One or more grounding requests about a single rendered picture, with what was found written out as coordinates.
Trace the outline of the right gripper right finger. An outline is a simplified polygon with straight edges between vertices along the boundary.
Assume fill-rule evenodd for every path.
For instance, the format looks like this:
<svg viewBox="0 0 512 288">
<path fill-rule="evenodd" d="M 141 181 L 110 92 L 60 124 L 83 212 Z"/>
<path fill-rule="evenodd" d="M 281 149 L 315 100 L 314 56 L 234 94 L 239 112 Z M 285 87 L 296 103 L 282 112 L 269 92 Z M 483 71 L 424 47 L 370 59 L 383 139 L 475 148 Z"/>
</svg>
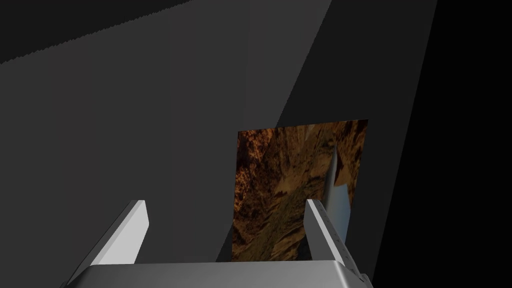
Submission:
<svg viewBox="0 0 512 288">
<path fill-rule="evenodd" d="M 314 261 L 338 261 L 357 277 L 362 276 L 319 200 L 306 200 L 303 226 Z"/>
</svg>

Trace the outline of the brown rocky landscape wall picture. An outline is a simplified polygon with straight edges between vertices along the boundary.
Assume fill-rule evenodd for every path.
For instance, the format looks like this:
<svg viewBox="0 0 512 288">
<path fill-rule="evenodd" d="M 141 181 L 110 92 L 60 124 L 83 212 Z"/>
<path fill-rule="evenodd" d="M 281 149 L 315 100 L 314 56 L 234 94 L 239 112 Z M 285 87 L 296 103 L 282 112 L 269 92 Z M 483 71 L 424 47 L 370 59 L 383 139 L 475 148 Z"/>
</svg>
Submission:
<svg viewBox="0 0 512 288">
<path fill-rule="evenodd" d="M 310 261 L 308 199 L 350 218 L 366 119 L 240 131 L 231 260 Z"/>
</svg>

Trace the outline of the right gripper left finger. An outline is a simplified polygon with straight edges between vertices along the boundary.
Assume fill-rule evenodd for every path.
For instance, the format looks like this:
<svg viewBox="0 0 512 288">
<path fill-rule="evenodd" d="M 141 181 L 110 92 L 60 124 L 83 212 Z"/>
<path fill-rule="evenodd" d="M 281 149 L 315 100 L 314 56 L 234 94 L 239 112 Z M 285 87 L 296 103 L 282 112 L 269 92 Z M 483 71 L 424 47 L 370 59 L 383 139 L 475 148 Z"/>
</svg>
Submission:
<svg viewBox="0 0 512 288">
<path fill-rule="evenodd" d="M 134 264 L 148 228 L 146 201 L 130 201 L 75 273 L 80 274 L 94 265 Z"/>
</svg>

